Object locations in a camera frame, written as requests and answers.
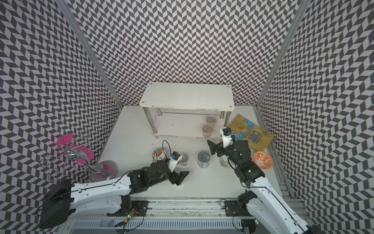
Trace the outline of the small red label cup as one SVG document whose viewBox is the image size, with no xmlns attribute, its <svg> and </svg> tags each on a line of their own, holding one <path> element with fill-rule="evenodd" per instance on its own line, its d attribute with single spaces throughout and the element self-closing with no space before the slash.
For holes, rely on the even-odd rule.
<svg viewBox="0 0 374 234">
<path fill-rule="evenodd" d="M 181 166 L 187 166 L 188 160 L 189 160 L 189 157 L 186 154 L 182 154 L 180 156 L 180 160 L 179 160 L 178 164 L 181 165 Z"/>
</svg>

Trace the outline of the purple white tin can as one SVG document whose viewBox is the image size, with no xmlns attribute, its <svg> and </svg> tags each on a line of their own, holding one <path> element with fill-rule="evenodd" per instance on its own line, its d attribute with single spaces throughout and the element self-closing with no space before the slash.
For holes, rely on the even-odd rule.
<svg viewBox="0 0 374 234">
<path fill-rule="evenodd" d="M 210 165 L 210 154 L 207 151 L 201 151 L 198 154 L 198 166 L 207 168 Z"/>
</svg>

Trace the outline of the tomato label seed jar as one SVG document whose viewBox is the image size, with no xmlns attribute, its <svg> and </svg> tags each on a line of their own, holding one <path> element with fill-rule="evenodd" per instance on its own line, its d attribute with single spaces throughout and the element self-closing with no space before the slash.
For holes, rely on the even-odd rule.
<svg viewBox="0 0 374 234">
<path fill-rule="evenodd" d="M 165 161 L 166 160 L 166 154 L 162 148 L 157 148 L 152 153 L 153 162 L 157 161 Z"/>
</svg>

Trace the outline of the pink seed cup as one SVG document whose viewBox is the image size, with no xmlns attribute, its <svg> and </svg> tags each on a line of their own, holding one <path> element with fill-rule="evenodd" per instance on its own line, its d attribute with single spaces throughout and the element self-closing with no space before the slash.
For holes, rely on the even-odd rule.
<svg viewBox="0 0 374 234">
<path fill-rule="evenodd" d="M 214 115 L 209 115 L 206 117 L 206 123 L 212 127 L 215 127 L 217 118 Z"/>
<path fill-rule="evenodd" d="M 211 125 L 205 124 L 202 126 L 202 134 L 204 137 L 211 137 L 213 134 L 214 128 Z"/>
</svg>

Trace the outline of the white lid dark jar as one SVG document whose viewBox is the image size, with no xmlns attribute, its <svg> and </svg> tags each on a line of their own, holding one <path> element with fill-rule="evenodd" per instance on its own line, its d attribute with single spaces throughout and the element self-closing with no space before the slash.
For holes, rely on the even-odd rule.
<svg viewBox="0 0 374 234">
<path fill-rule="evenodd" d="M 220 165 L 224 168 L 230 168 L 230 161 L 227 156 L 220 157 Z"/>
</svg>

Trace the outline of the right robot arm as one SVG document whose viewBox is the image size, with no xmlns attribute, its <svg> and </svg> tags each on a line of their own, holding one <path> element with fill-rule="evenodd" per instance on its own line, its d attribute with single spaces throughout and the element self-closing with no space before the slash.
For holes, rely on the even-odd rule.
<svg viewBox="0 0 374 234">
<path fill-rule="evenodd" d="M 207 141 L 212 155 L 225 156 L 234 163 L 234 172 L 247 188 L 238 196 L 242 213 L 255 217 L 272 234 L 322 234 L 316 225 L 302 219 L 271 186 L 265 173 L 252 161 L 247 142 L 232 140 L 228 146 Z"/>
</svg>

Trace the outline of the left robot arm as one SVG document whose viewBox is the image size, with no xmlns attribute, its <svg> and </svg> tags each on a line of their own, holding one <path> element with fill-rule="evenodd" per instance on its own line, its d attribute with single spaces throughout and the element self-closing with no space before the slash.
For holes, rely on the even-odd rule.
<svg viewBox="0 0 374 234">
<path fill-rule="evenodd" d="M 70 179 L 64 179 L 42 199 L 38 228 L 54 228 L 75 216 L 131 217 L 134 213 L 131 195 L 146 192 L 167 180 L 176 186 L 182 184 L 189 172 L 176 172 L 176 165 L 173 160 L 162 160 L 100 182 L 73 184 Z"/>
</svg>

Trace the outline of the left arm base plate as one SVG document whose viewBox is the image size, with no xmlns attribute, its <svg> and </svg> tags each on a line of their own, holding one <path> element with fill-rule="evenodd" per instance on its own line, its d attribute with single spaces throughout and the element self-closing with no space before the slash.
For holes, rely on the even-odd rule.
<svg viewBox="0 0 374 234">
<path fill-rule="evenodd" d="M 130 204 L 123 205 L 118 211 L 114 213 L 107 213 L 108 217 L 144 217 L 147 214 L 149 201 L 147 200 L 135 200 Z"/>
</svg>

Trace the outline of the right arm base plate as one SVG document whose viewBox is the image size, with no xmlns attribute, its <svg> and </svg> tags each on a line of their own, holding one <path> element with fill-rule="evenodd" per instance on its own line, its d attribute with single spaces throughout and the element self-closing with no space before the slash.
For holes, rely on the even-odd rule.
<svg viewBox="0 0 374 234">
<path fill-rule="evenodd" d="M 237 200 L 224 200 L 224 210 L 228 217 L 252 216 L 246 207 Z"/>
</svg>

